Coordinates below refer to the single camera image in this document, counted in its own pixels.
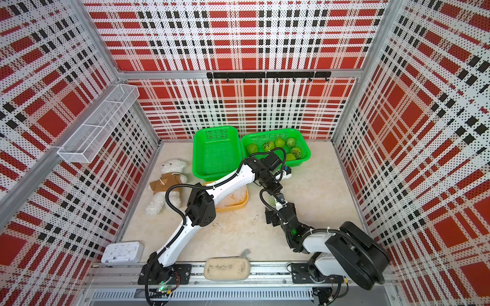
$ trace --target red plaid pattern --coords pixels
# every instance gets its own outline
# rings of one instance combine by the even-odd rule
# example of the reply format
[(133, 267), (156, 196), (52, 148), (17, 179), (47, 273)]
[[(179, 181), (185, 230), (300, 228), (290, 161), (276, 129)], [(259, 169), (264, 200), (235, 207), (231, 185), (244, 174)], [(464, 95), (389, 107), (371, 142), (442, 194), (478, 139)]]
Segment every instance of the red plaid pattern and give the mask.
[(338, 149), (413, 305), (490, 303), (488, 1), (407, 1)]
[(231, 125), (241, 136), (295, 128), (329, 139), (354, 78), (313, 80), (134, 80), (139, 102), (162, 139), (189, 139), (202, 128)]
[(0, 9), (0, 198), (112, 81), (88, 35), (60, 2)]
[(154, 150), (130, 110), (91, 164), (55, 166), (0, 232), (2, 305), (72, 304)]
[(83, 0), (123, 71), (360, 68), (387, 0)]

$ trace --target metal grill vent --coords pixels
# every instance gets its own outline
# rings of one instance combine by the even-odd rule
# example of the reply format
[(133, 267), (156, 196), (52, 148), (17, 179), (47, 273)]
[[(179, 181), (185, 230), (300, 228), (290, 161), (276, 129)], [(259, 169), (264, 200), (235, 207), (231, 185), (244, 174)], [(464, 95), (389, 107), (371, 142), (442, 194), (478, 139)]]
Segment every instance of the metal grill vent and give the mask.
[(95, 292), (93, 299), (98, 300), (127, 300), (133, 299), (135, 289), (99, 289)]
[[(97, 289), (92, 300), (144, 300), (143, 289)], [(170, 300), (312, 300), (312, 290), (293, 288), (179, 288)]]

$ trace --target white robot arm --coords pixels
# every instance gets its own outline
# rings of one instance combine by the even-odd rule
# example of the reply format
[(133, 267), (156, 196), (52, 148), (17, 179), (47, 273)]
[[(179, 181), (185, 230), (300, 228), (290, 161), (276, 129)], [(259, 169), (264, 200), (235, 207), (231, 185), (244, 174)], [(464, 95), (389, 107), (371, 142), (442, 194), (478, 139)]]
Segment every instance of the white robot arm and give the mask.
[[(243, 185), (255, 181), (255, 174), (252, 172), (252, 169), (247, 165), (243, 165), (240, 171), (238, 172), (238, 174), (236, 176), (235, 174), (236, 172), (232, 172), (226, 175), (225, 177), (207, 185), (209, 187), (219, 185), (221, 182), (225, 182), (226, 180), (228, 180), (230, 177), (233, 176), (233, 179), (231, 179), (230, 181), (228, 181), (227, 183), (221, 186), (215, 187), (214, 189), (204, 190), (204, 192), (208, 193), (210, 196), (213, 197), (215, 206), (224, 197), (226, 197), (228, 194), (232, 193), (236, 189), (240, 188)], [(182, 252), (186, 244), (189, 241), (191, 241), (191, 239), (194, 237), (194, 235), (199, 231), (201, 227), (202, 226), (200, 226), (199, 224), (192, 225), (192, 221), (189, 216), (186, 216), (186, 225), (183, 225), (183, 220), (180, 222), (179, 227), (175, 230), (175, 232), (172, 234), (169, 240), (165, 243), (164, 246), (162, 246), (157, 251), (158, 253), (160, 253), (162, 249), (166, 245), (168, 245), (169, 242), (172, 241), (172, 239), (174, 239), (176, 235), (178, 235), (175, 241), (172, 244), (170, 244), (170, 246), (165, 250), (165, 252), (158, 258), (158, 261), (162, 264), (163, 267), (171, 266), (177, 261), (177, 257), (179, 256), (180, 252)]]
[[(357, 226), (345, 222), (339, 230), (313, 229), (298, 221), (294, 203), (284, 199), (279, 183), (281, 179), (291, 175), (291, 169), (285, 165), (285, 160), (280, 160), (273, 153), (276, 150), (281, 150), (285, 158), (286, 152), (282, 148), (275, 148), (269, 153), (255, 153), (244, 159), (235, 172), (209, 185), (178, 184), (168, 190), (167, 204), (182, 217), (182, 222), (165, 245), (150, 255), (148, 264), (142, 268), (142, 284), (146, 287), (145, 295), (149, 304), (148, 278), (151, 277), (152, 283), (160, 283), (175, 274), (172, 266), (180, 252), (201, 227), (209, 225), (215, 219), (215, 205), (234, 190), (256, 181), (263, 187), (259, 196), (266, 206), (267, 223), (281, 226), (286, 241), (294, 252), (315, 253), (309, 261), (311, 265), (308, 271), (313, 280), (324, 280), (331, 274), (347, 274), (367, 290), (375, 282), (384, 282), (382, 272), (390, 262), (388, 253)], [(259, 154), (267, 156), (257, 159), (255, 155)], [(192, 188), (185, 214), (173, 207), (168, 199), (170, 190), (177, 187)], [(273, 196), (275, 203), (268, 203), (263, 198), (264, 192)], [(327, 252), (335, 256), (338, 266), (323, 265)]]

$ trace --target empty green basket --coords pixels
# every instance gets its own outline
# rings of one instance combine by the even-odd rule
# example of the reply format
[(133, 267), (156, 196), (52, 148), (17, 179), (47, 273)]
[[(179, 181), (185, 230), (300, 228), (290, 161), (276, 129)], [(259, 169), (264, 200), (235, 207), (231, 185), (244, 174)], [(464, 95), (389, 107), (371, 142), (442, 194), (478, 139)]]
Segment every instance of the empty green basket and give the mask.
[(218, 126), (197, 131), (194, 135), (192, 172), (207, 182), (216, 181), (236, 170), (242, 161), (238, 131), (232, 126)]
[[(307, 161), (310, 156), (310, 148), (308, 148), (308, 145), (306, 144), (305, 139), (303, 138), (303, 135), (301, 134), (300, 131), (296, 129), (282, 129), (282, 130), (276, 130), (276, 131), (269, 131), (269, 132), (262, 132), (262, 133), (255, 133), (255, 134), (248, 134), (242, 137), (242, 140), (240, 141), (242, 144), (242, 153), (244, 157), (248, 157), (249, 154), (246, 151), (246, 147), (254, 143), (257, 145), (257, 148), (259, 152), (264, 152), (264, 143), (267, 141), (275, 141), (278, 138), (288, 139), (289, 137), (293, 137), (296, 139), (296, 147), (301, 149), (302, 155), (300, 159), (294, 160), (294, 161), (288, 161), (286, 162), (286, 165), (289, 167), (295, 167), (299, 166), (302, 164), (304, 161)], [(284, 146), (284, 150), (286, 151), (286, 154), (291, 152), (291, 148), (288, 146)], [(277, 154), (281, 159), (284, 158), (284, 155), (282, 154), (281, 151), (274, 151), (274, 153)], [(264, 155), (258, 155), (257, 158), (263, 158), (265, 157)]]

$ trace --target teddy bear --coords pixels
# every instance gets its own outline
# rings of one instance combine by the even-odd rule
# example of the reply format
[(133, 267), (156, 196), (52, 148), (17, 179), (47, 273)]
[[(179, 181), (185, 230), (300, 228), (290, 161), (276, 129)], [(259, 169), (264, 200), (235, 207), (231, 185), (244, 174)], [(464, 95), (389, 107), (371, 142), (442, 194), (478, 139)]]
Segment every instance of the teddy bear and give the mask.
[[(187, 176), (182, 174), (185, 167), (187, 167), (187, 163), (178, 159), (171, 159), (163, 163), (162, 176), (150, 183), (150, 188), (153, 190), (153, 199), (145, 209), (147, 214), (158, 214), (165, 205), (165, 193), (167, 190), (173, 185), (187, 182)], [(170, 191), (169, 199), (173, 206), (180, 208), (180, 188)]]

